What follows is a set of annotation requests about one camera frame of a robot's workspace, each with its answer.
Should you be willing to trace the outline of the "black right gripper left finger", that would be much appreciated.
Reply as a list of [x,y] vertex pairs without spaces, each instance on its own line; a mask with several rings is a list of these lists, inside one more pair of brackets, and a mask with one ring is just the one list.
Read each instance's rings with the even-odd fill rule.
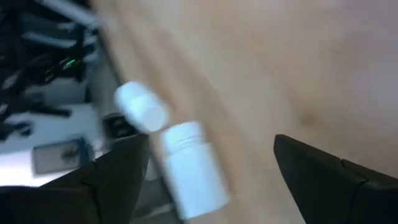
[[1,224],[129,223],[148,160],[140,134],[40,187],[1,187]]

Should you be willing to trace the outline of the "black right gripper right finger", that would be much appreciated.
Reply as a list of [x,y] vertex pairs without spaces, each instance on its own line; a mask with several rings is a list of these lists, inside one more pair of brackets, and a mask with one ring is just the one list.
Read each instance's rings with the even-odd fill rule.
[[274,154],[306,223],[397,224],[397,179],[278,134]]

